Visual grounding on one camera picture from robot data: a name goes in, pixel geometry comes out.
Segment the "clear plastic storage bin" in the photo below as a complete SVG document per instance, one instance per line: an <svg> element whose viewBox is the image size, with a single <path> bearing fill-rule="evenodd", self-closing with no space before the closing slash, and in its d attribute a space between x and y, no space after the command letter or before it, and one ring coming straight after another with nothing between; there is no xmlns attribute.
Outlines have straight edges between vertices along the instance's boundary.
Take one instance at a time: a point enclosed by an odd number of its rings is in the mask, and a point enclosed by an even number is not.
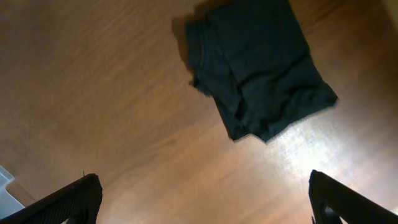
<svg viewBox="0 0 398 224"><path fill-rule="evenodd" d="M13 182L15 178L3 168L3 166L1 166L0 178L0 219L4 219L25 209L25 206L7 191L7 186Z"/></svg>

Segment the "black garment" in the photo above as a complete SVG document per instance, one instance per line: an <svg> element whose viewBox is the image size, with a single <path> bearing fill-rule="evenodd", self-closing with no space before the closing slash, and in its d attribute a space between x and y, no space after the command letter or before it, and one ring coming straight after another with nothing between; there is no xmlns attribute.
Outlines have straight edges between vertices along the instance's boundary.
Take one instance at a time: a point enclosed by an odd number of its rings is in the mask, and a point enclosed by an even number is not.
<svg viewBox="0 0 398 224"><path fill-rule="evenodd" d="M337 102L288 1L233 1L186 23L185 35L193 86L234 141L268 141Z"/></svg>

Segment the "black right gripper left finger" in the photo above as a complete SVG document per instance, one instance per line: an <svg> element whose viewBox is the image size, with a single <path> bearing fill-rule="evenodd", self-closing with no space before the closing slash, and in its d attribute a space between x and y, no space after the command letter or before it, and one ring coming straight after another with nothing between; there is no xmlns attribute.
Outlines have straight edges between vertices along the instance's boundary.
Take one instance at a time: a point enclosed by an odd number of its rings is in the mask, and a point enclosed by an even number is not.
<svg viewBox="0 0 398 224"><path fill-rule="evenodd" d="M95 224L103 198L96 174L88 174L28 207L1 220L1 224Z"/></svg>

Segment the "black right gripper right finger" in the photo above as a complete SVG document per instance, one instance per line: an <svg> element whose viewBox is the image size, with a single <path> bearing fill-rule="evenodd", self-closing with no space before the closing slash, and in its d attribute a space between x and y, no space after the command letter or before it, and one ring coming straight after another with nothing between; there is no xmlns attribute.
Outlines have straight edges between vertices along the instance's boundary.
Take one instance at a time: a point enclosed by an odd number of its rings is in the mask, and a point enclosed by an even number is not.
<svg viewBox="0 0 398 224"><path fill-rule="evenodd" d="M317 170L311 172L308 194L313 224L397 224L396 214Z"/></svg>

